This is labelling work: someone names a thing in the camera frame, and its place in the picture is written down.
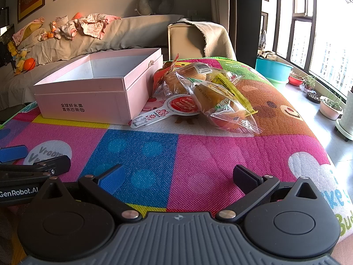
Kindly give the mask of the round bread bun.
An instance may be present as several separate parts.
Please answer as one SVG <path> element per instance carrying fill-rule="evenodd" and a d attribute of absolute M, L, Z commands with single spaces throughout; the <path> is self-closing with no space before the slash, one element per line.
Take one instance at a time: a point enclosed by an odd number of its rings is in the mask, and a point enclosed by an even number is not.
<path fill-rule="evenodd" d="M 235 133 L 261 133 L 252 114 L 222 85 L 190 79 L 184 87 L 213 126 Z"/>

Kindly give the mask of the pink cardboard gift box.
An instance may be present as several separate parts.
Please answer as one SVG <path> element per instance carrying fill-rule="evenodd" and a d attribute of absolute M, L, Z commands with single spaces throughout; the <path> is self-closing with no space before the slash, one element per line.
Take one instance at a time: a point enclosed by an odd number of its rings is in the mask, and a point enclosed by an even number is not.
<path fill-rule="evenodd" d="M 99 51 L 34 84 L 34 96 L 44 118 L 127 125 L 152 96 L 162 66 L 159 48 Z"/>

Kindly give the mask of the red hawthorn stick snack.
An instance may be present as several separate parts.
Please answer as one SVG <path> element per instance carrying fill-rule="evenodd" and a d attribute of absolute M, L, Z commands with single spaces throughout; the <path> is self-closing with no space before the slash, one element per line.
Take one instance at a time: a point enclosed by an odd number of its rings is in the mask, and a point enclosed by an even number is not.
<path fill-rule="evenodd" d="M 193 116 L 198 113 L 199 109 L 190 95 L 174 95 L 168 98 L 160 108 L 135 117 L 130 122 L 130 127 L 137 129 L 164 120 L 172 115 Z"/>

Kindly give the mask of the brown bread loaf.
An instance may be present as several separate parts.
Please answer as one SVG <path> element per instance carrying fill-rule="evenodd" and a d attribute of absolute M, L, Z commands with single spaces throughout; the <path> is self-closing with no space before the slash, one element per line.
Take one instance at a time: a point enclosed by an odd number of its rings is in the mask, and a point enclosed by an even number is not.
<path fill-rule="evenodd" d="M 186 66 L 176 68 L 165 75 L 162 82 L 164 93 L 169 95 L 187 94 L 184 81 L 190 84 L 190 79 L 197 81 L 211 81 L 220 71 L 206 63 L 193 62 Z"/>

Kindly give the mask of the yellow snack bar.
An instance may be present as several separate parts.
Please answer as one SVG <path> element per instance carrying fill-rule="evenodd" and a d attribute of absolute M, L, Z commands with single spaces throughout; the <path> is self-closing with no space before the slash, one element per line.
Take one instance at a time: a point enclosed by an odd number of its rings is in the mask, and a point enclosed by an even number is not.
<path fill-rule="evenodd" d="M 215 71 L 210 75 L 210 81 L 215 84 L 222 85 L 232 96 L 234 96 L 244 108 L 251 114 L 256 114 L 256 111 L 249 100 L 236 88 L 236 84 L 242 79 L 242 75 L 230 71 Z"/>

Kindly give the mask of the grey sofa bed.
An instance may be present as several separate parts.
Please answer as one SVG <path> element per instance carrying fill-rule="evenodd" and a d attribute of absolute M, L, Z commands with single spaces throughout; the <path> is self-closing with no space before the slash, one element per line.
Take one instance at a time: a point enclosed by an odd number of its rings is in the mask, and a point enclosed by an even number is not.
<path fill-rule="evenodd" d="M 34 69 L 15 75 L 11 65 L 1 67 L 1 110 L 33 102 L 34 84 L 78 56 L 101 50 L 166 47 L 167 26 L 183 17 L 179 14 L 127 17 L 109 23 L 102 39 L 77 34 L 73 40 L 54 38 L 38 42 L 29 48 L 28 54 L 36 61 Z"/>

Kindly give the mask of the colourful cartoon play mat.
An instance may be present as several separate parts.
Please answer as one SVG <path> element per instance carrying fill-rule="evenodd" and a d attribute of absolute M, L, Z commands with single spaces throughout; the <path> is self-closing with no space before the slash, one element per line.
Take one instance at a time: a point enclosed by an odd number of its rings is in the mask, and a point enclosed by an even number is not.
<path fill-rule="evenodd" d="M 255 109 L 261 134 L 222 131 L 202 115 L 171 116 L 138 129 L 53 120 L 33 104 L 1 128 L 1 147 L 25 145 L 24 165 L 67 155 L 71 168 L 64 182 L 122 164 L 126 179 L 114 195 L 142 212 L 215 214 L 243 195 L 232 183 L 236 165 L 286 182 L 307 176 L 337 217 L 340 237 L 350 236 L 352 201 L 302 116 L 248 65 L 222 57 L 203 63 L 243 75 L 237 88 Z"/>

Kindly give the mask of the orange toy ball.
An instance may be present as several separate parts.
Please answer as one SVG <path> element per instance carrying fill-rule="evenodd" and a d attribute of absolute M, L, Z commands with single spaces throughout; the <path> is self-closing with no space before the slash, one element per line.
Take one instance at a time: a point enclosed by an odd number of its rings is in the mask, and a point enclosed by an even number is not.
<path fill-rule="evenodd" d="M 34 69 L 35 66 L 36 66 L 35 59 L 31 57 L 31 58 L 26 59 L 24 61 L 23 70 L 24 71 L 30 71 L 30 70 Z"/>

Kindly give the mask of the yellow plush toy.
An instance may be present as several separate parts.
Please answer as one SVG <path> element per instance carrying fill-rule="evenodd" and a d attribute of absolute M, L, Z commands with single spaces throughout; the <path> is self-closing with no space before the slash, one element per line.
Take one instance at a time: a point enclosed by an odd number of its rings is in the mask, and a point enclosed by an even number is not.
<path fill-rule="evenodd" d="M 19 75 L 23 71 L 28 49 L 23 48 L 21 50 L 18 50 L 13 41 L 10 41 L 7 44 L 7 47 L 12 56 L 11 65 L 14 69 L 14 75 Z"/>

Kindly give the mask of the green plastic bucket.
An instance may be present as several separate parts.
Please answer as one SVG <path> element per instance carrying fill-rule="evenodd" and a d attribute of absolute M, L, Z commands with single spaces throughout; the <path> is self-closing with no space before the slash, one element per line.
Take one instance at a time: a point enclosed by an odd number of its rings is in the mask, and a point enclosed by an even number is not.
<path fill-rule="evenodd" d="M 267 80 L 277 89 L 281 89 L 288 84 L 289 80 L 286 79 L 285 81 L 279 81 L 277 79 L 267 78 Z"/>

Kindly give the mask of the red plastic basin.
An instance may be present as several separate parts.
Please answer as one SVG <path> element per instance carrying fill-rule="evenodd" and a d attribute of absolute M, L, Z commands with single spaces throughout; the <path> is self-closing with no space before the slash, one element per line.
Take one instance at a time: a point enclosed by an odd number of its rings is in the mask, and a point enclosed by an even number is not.
<path fill-rule="evenodd" d="M 294 85 L 294 86 L 300 86 L 301 84 L 303 84 L 304 82 L 304 79 L 301 77 L 301 76 L 298 76 L 298 75 L 294 75 L 294 74 L 291 74 L 289 77 L 288 77 L 288 81 L 291 85 Z"/>

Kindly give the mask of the pink yellow cushion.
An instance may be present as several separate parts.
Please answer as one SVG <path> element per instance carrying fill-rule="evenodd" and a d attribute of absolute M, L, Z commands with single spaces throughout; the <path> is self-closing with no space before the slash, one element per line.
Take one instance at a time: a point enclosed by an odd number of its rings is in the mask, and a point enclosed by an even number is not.
<path fill-rule="evenodd" d="M 44 24 L 45 19 L 43 16 L 40 18 L 37 18 L 30 23 L 28 23 L 26 26 L 21 28 L 21 30 L 17 31 L 15 34 L 13 34 L 12 38 L 16 46 L 20 45 L 23 40 L 25 40 L 32 32 L 35 30 L 39 29 L 43 24 Z"/>

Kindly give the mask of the teal plastic basin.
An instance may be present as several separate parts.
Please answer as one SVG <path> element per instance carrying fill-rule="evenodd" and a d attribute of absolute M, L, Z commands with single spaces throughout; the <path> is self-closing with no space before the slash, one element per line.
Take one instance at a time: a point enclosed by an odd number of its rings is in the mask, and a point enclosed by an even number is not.
<path fill-rule="evenodd" d="M 286 81 L 293 68 L 285 63 L 264 59 L 258 57 L 255 64 L 255 70 L 267 79 Z"/>

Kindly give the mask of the long grey pillow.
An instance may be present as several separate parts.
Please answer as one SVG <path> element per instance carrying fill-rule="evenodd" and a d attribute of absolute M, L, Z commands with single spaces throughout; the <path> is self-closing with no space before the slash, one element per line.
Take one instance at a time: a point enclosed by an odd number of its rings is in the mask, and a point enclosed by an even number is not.
<path fill-rule="evenodd" d="M 34 58 L 37 65 L 44 65 L 101 50 L 166 47 L 167 27 L 183 17 L 177 14 L 126 17 L 112 21 L 102 39 L 84 34 L 77 34 L 73 40 L 48 39 L 30 47 L 27 57 Z"/>

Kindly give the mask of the grey neck pillow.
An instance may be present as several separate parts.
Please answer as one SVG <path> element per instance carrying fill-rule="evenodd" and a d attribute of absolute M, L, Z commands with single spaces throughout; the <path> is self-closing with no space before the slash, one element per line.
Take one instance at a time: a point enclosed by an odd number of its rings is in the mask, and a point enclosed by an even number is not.
<path fill-rule="evenodd" d="M 169 14 L 174 6 L 174 0 L 137 0 L 135 11 L 140 16 L 153 14 Z"/>

